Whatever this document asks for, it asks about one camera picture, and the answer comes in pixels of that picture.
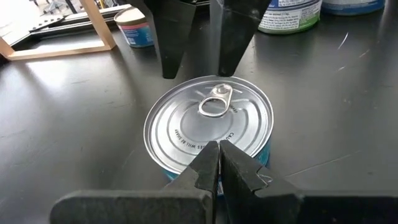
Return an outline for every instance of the can lid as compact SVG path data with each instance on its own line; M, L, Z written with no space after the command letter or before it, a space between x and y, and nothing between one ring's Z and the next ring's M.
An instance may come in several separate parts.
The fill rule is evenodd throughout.
M209 141L227 139L254 157L274 124L258 87L236 77L200 77L176 86L149 111L144 142L150 156L179 174Z
M145 15L136 7L123 9L115 15L114 20L121 26L140 24L146 21Z
M314 6L314 5L316 5L317 3L320 3L320 2L321 2L321 0L311 0L311 1L308 1L308 2L305 2L305 3L302 3L302 4L289 6L289 7L269 7L267 9L267 12L270 12L270 11L272 11L272 12L273 11L283 11L283 12L294 11L294 10L297 10L297 9L304 9L306 7L309 7L309 6Z

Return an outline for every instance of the black table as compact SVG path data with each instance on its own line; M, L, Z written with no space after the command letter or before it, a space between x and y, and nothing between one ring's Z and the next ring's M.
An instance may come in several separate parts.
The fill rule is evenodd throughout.
M384 13L322 16L308 32L254 36L236 76L274 107L274 172L303 189L398 188L397 9L390 1ZM153 48L130 49L114 36L112 52L1 68L0 223L46 223L54 201L78 189L152 190L168 182L146 152L144 120L167 90L211 75L208 18L196 19L174 80L162 78Z

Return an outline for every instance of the can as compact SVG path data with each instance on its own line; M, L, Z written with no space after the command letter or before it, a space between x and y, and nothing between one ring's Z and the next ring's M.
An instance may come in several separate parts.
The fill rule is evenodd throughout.
M115 15L114 20L131 47L147 47L154 44L146 18L139 9L124 9Z
M355 16L384 8L385 0L323 0L322 12Z
M278 9L283 7L294 7L310 2L318 2L319 0L272 0L268 9Z
M314 26L320 17L322 0L295 7L269 8L259 30L267 34L293 34Z
M217 98L222 92L230 95ZM144 142L151 158L174 180L209 141L229 140L266 165L273 125L271 103L258 87L236 77L207 76L160 97L146 118ZM223 193L221 182L218 193Z

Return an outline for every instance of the pull tab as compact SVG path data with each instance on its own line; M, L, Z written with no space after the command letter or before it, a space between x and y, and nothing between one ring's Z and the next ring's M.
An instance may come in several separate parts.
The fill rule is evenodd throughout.
M232 97L232 87L228 84L219 84L214 86L210 93L200 102L199 104L199 113L203 116L218 118L223 116L229 108L229 103L231 102ZM224 103L224 110L220 113L210 113L203 110L203 105L210 100L221 100Z

